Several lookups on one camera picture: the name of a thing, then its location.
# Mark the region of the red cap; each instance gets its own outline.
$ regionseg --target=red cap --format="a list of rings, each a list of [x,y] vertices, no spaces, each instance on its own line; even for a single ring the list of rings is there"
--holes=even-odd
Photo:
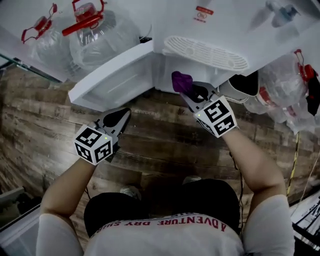
[[[87,18],[95,15],[97,10],[92,2],[85,3],[76,9],[74,16],[77,22],[86,20]]]
[[[34,24],[34,29],[40,31],[47,23],[48,19],[45,16],[40,17]]]

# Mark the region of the person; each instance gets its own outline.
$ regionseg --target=person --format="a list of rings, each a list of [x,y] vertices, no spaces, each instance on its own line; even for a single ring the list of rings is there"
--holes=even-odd
[[[293,255],[294,232],[286,186],[277,164],[238,129],[222,136],[254,195],[240,236],[240,207],[222,180],[187,177],[171,216],[149,218],[139,191],[93,197],[84,211],[90,240],[83,252],[70,216],[95,171],[79,159],[41,202],[38,256]]]

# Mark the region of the black shorts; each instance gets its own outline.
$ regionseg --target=black shorts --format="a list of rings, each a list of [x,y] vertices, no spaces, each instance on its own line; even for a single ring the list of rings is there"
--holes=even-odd
[[[239,201],[235,191],[223,180],[201,179],[184,184],[178,190],[173,205],[173,215],[205,214],[240,233]],[[101,193],[93,197],[84,210],[84,224],[89,237],[110,222],[148,218],[149,213],[142,202],[123,193]]]

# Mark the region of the label sticker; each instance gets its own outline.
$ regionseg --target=label sticker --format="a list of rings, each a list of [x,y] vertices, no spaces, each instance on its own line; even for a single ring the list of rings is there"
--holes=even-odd
[[[198,22],[206,23],[207,22],[206,19],[208,15],[214,14],[213,10],[210,10],[201,6],[197,6],[195,9],[197,10],[197,12],[196,12],[196,16],[193,19]]]

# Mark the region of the white t-shirt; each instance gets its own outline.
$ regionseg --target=white t-shirt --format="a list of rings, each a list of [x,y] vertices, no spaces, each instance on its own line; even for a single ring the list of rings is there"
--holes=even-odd
[[[207,215],[183,213],[154,219],[119,220],[101,227],[85,253],[73,229],[61,218],[42,214],[37,256],[237,256],[293,255],[294,232],[284,195],[259,204],[241,238]]]

